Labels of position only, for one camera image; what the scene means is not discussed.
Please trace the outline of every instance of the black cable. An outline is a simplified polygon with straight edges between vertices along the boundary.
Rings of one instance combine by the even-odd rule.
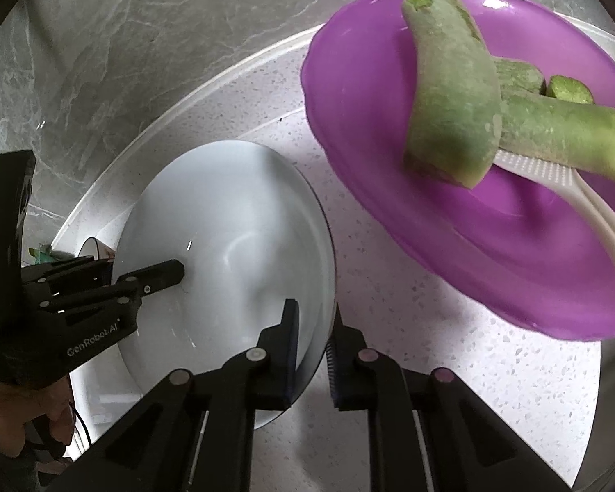
[[[77,412],[77,409],[75,408],[75,406],[71,403],[71,409],[73,410],[73,414],[75,415],[75,417],[80,420],[80,423],[82,424],[82,428],[84,429],[84,435],[86,435],[87,437],[87,442],[89,442],[89,447],[91,447],[93,444],[91,442],[91,437],[89,436],[89,429],[87,429],[87,424],[84,423],[84,420],[82,420],[82,416],[80,416],[80,413]]]

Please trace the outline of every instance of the metal screw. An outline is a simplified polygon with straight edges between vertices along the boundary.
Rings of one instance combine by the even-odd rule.
[[[186,370],[178,369],[169,374],[169,383],[176,386],[187,383],[189,379],[191,379],[191,375]]]
[[[370,348],[364,348],[364,350],[358,351],[358,359],[363,363],[372,363],[378,359],[378,352]]]
[[[263,360],[264,357],[266,357],[266,350],[263,348],[251,348],[246,352],[246,358],[254,363]]]
[[[456,374],[448,368],[438,368],[433,372],[433,376],[440,381],[440,383],[451,383],[456,378]]]

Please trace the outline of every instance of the green vegetable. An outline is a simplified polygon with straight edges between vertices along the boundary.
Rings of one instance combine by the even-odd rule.
[[[495,57],[494,66],[497,67],[499,85],[501,90],[525,90],[534,94],[543,94],[546,88],[544,75],[539,68],[526,61]]]
[[[615,109],[503,91],[500,147],[615,181]]]
[[[594,103],[588,87],[578,79],[565,76],[553,76],[549,80],[547,96],[574,103]]]
[[[501,91],[494,61],[461,0],[404,0],[401,9],[418,47],[405,164],[472,188],[499,148]]]

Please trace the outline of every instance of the purple bowl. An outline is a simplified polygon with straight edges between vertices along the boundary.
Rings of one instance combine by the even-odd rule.
[[[492,54],[580,79],[615,107],[615,62],[566,20],[526,0],[463,1]],[[357,0],[312,40],[305,110],[333,170],[406,253],[505,320],[615,337],[615,268],[564,200],[497,167],[473,190],[403,169],[417,64],[401,2]],[[615,209],[615,184],[584,177]]]

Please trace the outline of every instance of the gray marble floor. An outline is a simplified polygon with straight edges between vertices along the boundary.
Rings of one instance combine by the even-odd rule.
[[[348,1],[21,0],[0,28],[0,151],[38,158],[25,247],[49,243],[105,167],[177,100]],[[615,33],[597,0],[536,1]]]

